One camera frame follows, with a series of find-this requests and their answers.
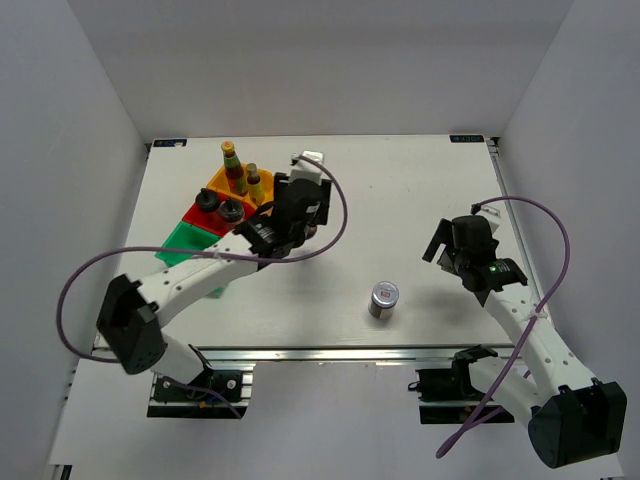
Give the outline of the black-cap spice shaker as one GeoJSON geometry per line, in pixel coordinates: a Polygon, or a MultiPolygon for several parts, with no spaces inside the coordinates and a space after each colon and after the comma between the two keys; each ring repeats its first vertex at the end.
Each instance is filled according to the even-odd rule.
{"type": "Polygon", "coordinates": [[[226,231],[233,230],[245,219],[245,210],[242,202],[233,198],[227,198],[221,202],[218,214],[224,223],[226,231]]]}
{"type": "Polygon", "coordinates": [[[220,203],[221,201],[218,193],[207,188],[202,188],[195,197],[195,204],[198,211],[209,224],[213,224],[217,221],[217,211],[220,203]]]}

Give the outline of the small yellow-label bottle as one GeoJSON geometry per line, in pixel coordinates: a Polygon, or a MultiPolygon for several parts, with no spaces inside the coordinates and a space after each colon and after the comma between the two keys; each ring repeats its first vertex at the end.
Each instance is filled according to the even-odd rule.
{"type": "Polygon", "coordinates": [[[261,206],[264,203],[265,193],[260,170],[255,163],[246,165],[246,181],[250,201],[256,206],[261,206]]]}

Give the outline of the red chili sauce bottle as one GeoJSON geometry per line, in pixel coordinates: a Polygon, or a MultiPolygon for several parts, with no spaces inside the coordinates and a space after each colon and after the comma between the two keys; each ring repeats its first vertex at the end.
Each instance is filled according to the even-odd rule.
{"type": "Polygon", "coordinates": [[[235,145],[231,141],[221,144],[224,170],[230,191],[238,196],[245,196],[248,192],[245,170],[236,153],[235,145]]]}

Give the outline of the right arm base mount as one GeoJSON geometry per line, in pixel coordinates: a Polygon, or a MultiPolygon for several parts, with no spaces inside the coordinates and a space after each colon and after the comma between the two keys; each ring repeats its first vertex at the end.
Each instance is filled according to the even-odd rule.
{"type": "Polygon", "coordinates": [[[471,386],[466,367],[487,357],[507,359],[511,348],[421,348],[412,351],[416,378],[407,390],[417,395],[421,425],[461,426],[484,393],[471,386]]]}

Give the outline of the red-lid sauce jar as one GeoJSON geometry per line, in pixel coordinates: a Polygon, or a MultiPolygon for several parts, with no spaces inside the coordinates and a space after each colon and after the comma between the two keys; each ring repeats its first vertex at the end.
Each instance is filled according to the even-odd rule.
{"type": "Polygon", "coordinates": [[[309,240],[313,238],[317,233],[318,227],[316,225],[307,225],[305,227],[305,239],[309,240]]]}

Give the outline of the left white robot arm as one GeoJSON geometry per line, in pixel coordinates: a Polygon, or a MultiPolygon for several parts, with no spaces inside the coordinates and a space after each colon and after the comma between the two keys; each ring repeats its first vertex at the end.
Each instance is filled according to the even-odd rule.
{"type": "Polygon", "coordinates": [[[255,214],[200,255],[132,281],[126,275],[107,288],[97,327],[130,375],[150,370],[177,381],[188,398],[211,387],[212,369],[192,346],[164,333],[180,312],[217,288],[287,257],[328,217],[331,183],[290,178],[269,214],[255,214]]]}

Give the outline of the silver-lid spice jar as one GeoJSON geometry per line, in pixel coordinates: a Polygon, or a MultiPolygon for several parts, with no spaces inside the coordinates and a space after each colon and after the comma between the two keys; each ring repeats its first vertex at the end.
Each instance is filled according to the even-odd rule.
{"type": "Polygon", "coordinates": [[[394,283],[389,281],[376,283],[370,296],[369,313],[379,320],[389,319],[394,313],[399,296],[399,289],[394,283]]]}

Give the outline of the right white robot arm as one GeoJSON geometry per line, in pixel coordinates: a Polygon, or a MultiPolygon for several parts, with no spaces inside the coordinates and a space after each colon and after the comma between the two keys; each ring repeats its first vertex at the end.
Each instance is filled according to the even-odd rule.
{"type": "Polygon", "coordinates": [[[514,344],[529,373],[523,378],[485,346],[458,352],[451,384],[461,397],[488,394],[524,425],[532,447],[550,468],[616,453],[627,397],[574,355],[552,322],[537,311],[519,266],[499,258],[494,224],[480,215],[443,219],[423,258],[458,277],[514,344]]]}

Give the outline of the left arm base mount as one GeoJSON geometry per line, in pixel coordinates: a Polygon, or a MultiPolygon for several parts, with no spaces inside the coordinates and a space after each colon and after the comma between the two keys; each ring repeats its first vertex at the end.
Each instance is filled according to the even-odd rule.
{"type": "Polygon", "coordinates": [[[153,376],[147,417],[152,419],[239,420],[246,413],[254,364],[214,363],[213,376],[199,390],[180,387],[165,376],[153,376]]]}

